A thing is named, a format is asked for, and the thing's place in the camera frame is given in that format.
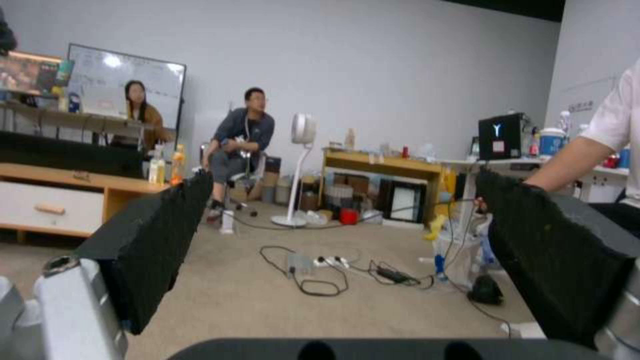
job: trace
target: red cup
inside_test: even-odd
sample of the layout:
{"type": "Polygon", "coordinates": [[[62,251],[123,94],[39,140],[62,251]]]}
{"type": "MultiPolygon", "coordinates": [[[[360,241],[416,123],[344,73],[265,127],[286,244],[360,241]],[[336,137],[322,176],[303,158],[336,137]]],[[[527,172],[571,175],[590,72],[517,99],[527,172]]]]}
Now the red cup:
{"type": "Polygon", "coordinates": [[[358,223],[358,212],[354,209],[340,209],[340,223],[342,225],[355,225],[358,223]]]}

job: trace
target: power strip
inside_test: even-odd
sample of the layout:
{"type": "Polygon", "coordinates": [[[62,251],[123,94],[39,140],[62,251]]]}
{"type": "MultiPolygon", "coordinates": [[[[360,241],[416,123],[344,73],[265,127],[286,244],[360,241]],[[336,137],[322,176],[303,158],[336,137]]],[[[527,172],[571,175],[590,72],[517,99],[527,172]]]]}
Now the power strip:
{"type": "Polygon", "coordinates": [[[349,268],[349,262],[345,258],[340,256],[318,256],[314,259],[314,266],[317,268],[324,268],[328,266],[336,266],[342,268],[349,268]]]}

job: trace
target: cardboard box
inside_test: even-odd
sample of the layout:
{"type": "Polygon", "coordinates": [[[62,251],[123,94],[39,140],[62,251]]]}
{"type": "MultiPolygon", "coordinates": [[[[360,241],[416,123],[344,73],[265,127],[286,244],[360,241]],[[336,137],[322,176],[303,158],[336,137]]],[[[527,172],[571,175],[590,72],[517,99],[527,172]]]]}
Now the cardboard box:
{"type": "Polygon", "coordinates": [[[333,175],[333,183],[334,184],[347,184],[347,177],[349,176],[349,174],[341,174],[339,172],[336,172],[333,175]]]}
{"type": "Polygon", "coordinates": [[[262,185],[268,187],[275,187],[278,184],[278,179],[280,178],[280,174],[277,172],[264,172],[264,176],[262,176],[262,185]]]}
{"type": "Polygon", "coordinates": [[[264,171],[265,172],[275,172],[275,173],[279,173],[280,172],[280,164],[282,162],[282,159],[280,158],[276,158],[273,156],[267,156],[267,158],[265,159],[264,162],[264,171]]]}
{"type": "Polygon", "coordinates": [[[259,180],[253,186],[253,188],[249,192],[249,195],[247,195],[247,200],[249,201],[260,200],[261,197],[262,197],[262,180],[259,180]]]}
{"type": "Polygon", "coordinates": [[[362,175],[347,176],[347,184],[353,188],[353,193],[367,194],[369,192],[369,178],[362,175]]]}
{"type": "Polygon", "coordinates": [[[236,185],[235,188],[228,189],[228,191],[229,191],[229,197],[234,201],[241,201],[241,202],[247,201],[246,189],[243,186],[236,185]]]}

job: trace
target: wooden desk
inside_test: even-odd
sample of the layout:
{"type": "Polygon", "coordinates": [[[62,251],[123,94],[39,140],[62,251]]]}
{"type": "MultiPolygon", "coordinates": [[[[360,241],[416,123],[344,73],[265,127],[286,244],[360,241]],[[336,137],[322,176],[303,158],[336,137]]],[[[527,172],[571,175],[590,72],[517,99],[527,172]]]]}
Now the wooden desk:
{"type": "Polygon", "coordinates": [[[137,197],[167,189],[142,179],[0,163],[0,228],[89,237],[137,197]]]}
{"type": "Polygon", "coordinates": [[[322,168],[323,176],[320,180],[321,196],[319,197],[319,205],[322,201],[324,173],[327,167],[426,180],[429,182],[429,186],[424,208],[424,223],[427,224],[433,218],[433,205],[438,202],[438,193],[440,192],[440,177],[442,176],[442,167],[440,165],[395,157],[387,157],[383,159],[383,162],[379,162],[377,156],[374,157],[374,163],[370,163],[369,154],[366,152],[325,149],[322,168]]]}
{"type": "MultiPolygon", "coordinates": [[[[49,125],[93,133],[130,136],[138,138],[139,148],[142,146],[144,130],[154,129],[153,125],[139,121],[86,113],[68,113],[57,109],[32,108],[16,101],[0,102],[0,109],[3,110],[3,129],[10,128],[12,131],[16,131],[16,115],[20,115],[25,120],[34,123],[40,131],[42,131],[42,126],[49,125]],[[7,110],[12,113],[11,119],[7,119],[7,110]]],[[[175,138],[174,129],[164,128],[164,130],[175,138]]]]}

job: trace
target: person's arm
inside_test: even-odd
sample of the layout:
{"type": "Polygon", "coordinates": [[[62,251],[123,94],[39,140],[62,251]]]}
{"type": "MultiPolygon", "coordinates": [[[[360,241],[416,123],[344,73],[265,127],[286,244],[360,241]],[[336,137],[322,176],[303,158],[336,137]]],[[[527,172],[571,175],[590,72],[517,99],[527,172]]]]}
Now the person's arm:
{"type": "Polygon", "coordinates": [[[254,143],[257,146],[257,149],[255,151],[264,151],[264,149],[266,149],[267,146],[269,146],[269,143],[271,142],[271,137],[273,136],[275,121],[271,117],[268,117],[265,120],[268,120],[268,123],[265,129],[260,134],[260,137],[256,139],[256,142],[254,143]]]}
{"type": "Polygon", "coordinates": [[[589,128],[556,154],[525,183],[554,191],[589,172],[630,139],[633,77],[638,61],[625,71],[614,89],[596,111],[589,128]]]}
{"type": "Polygon", "coordinates": [[[225,117],[225,120],[222,120],[220,125],[218,125],[216,133],[213,135],[213,138],[211,138],[211,142],[209,143],[209,147],[204,152],[204,154],[202,154],[202,167],[203,168],[209,169],[209,156],[214,151],[216,151],[216,150],[218,150],[220,148],[220,143],[222,141],[224,141],[224,139],[230,137],[230,133],[233,130],[233,127],[234,127],[234,114],[235,114],[234,111],[232,111],[229,114],[227,114],[227,117],[225,117]]]}
{"type": "Polygon", "coordinates": [[[220,148],[220,143],[216,139],[211,139],[211,142],[209,143],[209,147],[202,154],[202,167],[204,169],[206,170],[209,169],[209,156],[211,155],[212,152],[218,150],[218,148],[220,148]]]}
{"type": "Polygon", "coordinates": [[[582,177],[612,153],[610,147],[579,136],[525,183],[548,192],[556,191],[582,177]]]}
{"type": "Polygon", "coordinates": [[[248,152],[256,152],[260,150],[260,146],[257,142],[242,142],[236,143],[237,148],[240,150],[248,151],[248,152]]]}
{"type": "Polygon", "coordinates": [[[162,115],[160,115],[160,113],[156,109],[152,110],[151,124],[154,125],[154,136],[156,138],[154,143],[157,142],[158,140],[163,142],[173,141],[173,136],[167,130],[164,129],[164,122],[162,119],[162,115]]]}

